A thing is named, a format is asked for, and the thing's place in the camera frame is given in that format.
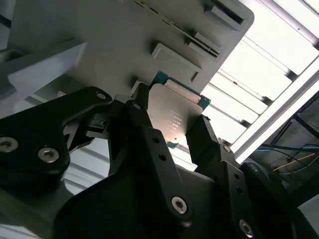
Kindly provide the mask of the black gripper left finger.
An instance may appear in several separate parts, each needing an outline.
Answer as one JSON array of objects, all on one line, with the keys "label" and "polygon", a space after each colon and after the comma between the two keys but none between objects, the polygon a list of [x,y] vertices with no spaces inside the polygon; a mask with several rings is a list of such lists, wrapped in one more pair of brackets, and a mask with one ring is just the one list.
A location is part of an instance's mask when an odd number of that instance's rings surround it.
[{"label": "black gripper left finger", "polygon": [[139,86],[126,103],[86,87],[0,121],[0,184],[45,192],[55,188],[70,164],[70,152],[90,143],[90,120],[102,115],[98,135],[109,141],[111,174],[131,170],[137,191],[152,189],[172,222],[191,222],[193,208],[163,134],[147,113],[149,88]]}]

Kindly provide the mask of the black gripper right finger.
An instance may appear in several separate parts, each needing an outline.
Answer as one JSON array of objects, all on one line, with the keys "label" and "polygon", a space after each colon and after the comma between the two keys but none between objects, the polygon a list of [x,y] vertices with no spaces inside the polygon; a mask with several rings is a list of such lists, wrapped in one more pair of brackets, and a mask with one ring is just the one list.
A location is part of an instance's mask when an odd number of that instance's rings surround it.
[{"label": "black gripper right finger", "polygon": [[196,172],[221,189],[217,207],[231,239],[300,239],[302,215],[283,185],[254,163],[237,166],[234,154],[219,143],[209,119],[200,116],[186,133]]}]

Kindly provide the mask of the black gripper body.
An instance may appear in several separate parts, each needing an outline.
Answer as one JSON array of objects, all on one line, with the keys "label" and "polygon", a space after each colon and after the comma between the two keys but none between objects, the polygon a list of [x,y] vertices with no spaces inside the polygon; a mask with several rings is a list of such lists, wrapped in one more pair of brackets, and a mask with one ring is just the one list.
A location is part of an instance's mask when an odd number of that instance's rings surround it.
[{"label": "black gripper body", "polygon": [[226,204],[216,183],[195,172],[179,172],[194,218],[179,228],[166,218],[152,189],[137,191],[128,170],[110,176],[72,197],[60,210],[56,239],[232,239]]}]

